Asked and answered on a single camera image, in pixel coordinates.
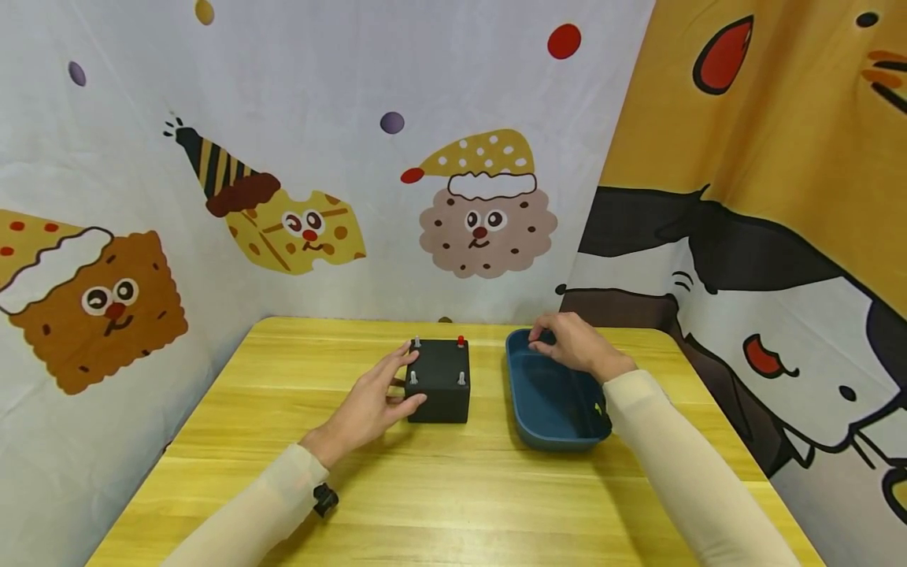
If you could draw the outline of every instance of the dark blue bin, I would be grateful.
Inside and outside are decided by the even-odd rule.
[[[589,374],[530,350],[529,331],[513,331],[506,346],[520,438],[539,451],[589,451],[611,434],[601,386]],[[541,340],[554,344],[554,335],[546,332]]]

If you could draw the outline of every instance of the red ear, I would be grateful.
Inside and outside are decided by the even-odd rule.
[[[700,91],[724,94],[731,88],[746,59],[753,22],[753,16],[748,15],[721,28],[708,40],[693,65],[693,83]]]
[[[425,175],[425,172],[421,168],[413,167],[403,172],[403,175],[400,176],[400,181],[403,183],[415,183],[422,179]]]

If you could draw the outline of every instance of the arm sleeve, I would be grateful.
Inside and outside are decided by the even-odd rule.
[[[603,390],[614,431],[700,564],[800,564],[743,483],[648,372],[634,370]]]
[[[306,519],[313,491],[327,470],[306,449],[291,445],[261,476],[195,530],[165,567],[254,567]]]

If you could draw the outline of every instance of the cartoon backdrop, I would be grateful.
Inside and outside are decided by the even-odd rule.
[[[651,4],[7,3],[0,563],[82,564],[263,317],[556,309]]]
[[[829,565],[907,556],[907,2],[660,2],[562,310],[681,345]]]

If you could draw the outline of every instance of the black cube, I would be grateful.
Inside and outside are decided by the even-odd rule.
[[[469,343],[457,340],[421,340],[410,352],[419,358],[408,367],[405,397],[426,394],[425,403],[409,416],[414,424],[464,424],[469,418]]]

